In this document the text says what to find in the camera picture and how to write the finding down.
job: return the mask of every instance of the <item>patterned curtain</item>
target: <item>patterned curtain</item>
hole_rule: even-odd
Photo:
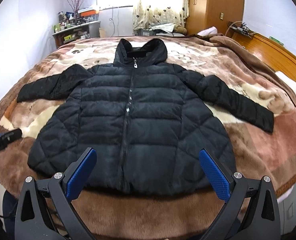
[[[148,29],[162,23],[184,27],[189,16],[188,2],[189,0],[134,0],[133,29]]]

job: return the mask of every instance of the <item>jacket sleeve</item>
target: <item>jacket sleeve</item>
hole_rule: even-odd
[[[35,99],[57,100],[65,99],[86,79],[92,77],[88,71],[80,65],[72,65],[61,74],[38,79],[35,82],[24,85],[19,91],[17,102]]]
[[[249,122],[266,132],[273,132],[274,116],[271,111],[251,99],[229,89],[217,76],[204,75],[174,65],[181,81],[195,92],[199,98],[228,110],[235,117]]]

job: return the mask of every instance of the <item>orange box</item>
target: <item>orange box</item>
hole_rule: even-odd
[[[98,14],[99,11],[96,11],[96,10],[90,10],[90,11],[86,11],[86,12],[82,12],[80,14],[81,17],[86,17],[86,16],[89,16],[89,15],[93,15],[93,14]]]

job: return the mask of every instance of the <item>wooden wardrobe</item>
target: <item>wooden wardrobe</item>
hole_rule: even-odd
[[[185,28],[188,34],[216,27],[218,33],[228,29],[228,22],[242,21],[244,0],[189,0],[189,17]]]

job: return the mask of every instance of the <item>white pillow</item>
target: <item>white pillow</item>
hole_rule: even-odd
[[[211,27],[211,28],[209,28],[209,29],[206,29],[206,30],[200,31],[200,32],[198,33],[198,35],[200,35],[200,36],[206,36],[206,35],[217,34],[217,33],[218,33],[217,28],[213,26],[213,27]]]
[[[287,77],[283,72],[277,71],[275,73],[285,84],[287,84],[296,95],[296,82]]]

